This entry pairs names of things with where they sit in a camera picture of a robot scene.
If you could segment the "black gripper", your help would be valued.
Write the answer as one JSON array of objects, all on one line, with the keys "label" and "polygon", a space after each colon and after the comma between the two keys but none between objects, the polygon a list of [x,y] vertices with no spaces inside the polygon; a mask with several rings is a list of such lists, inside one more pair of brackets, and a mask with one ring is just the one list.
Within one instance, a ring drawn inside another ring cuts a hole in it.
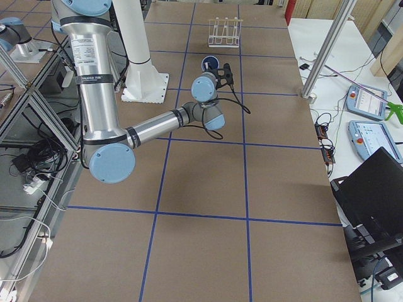
[{"label": "black gripper", "polygon": [[220,88],[222,88],[224,86],[222,84],[222,80],[224,79],[224,77],[222,75],[220,75],[219,72],[220,72],[220,69],[212,69],[211,70],[211,73],[215,77],[215,88],[216,89],[220,89]]}]

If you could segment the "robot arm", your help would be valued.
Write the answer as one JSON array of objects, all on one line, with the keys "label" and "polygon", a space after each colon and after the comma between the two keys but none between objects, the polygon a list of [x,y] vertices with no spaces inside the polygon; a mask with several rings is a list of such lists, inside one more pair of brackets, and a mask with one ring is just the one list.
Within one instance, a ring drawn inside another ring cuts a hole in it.
[{"label": "robot arm", "polygon": [[24,23],[17,17],[1,19],[1,46],[10,51],[16,45],[30,42],[32,37]]},{"label": "robot arm", "polygon": [[[128,60],[121,94],[115,91],[117,79],[111,69],[111,12],[116,15]],[[216,70],[205,71],[194,80],[192,101],[134,126],[120,123],[121,109],[132,109],[136,103],[163,103],[169,82],[169,75],[152,63],[138,1],[53,1],[52,17],[71,43],[87,126],[83,161],[95,179],[107,184],[124,181],[135,169],[135,148],[194,121],[206,130],[224,126]]]}]

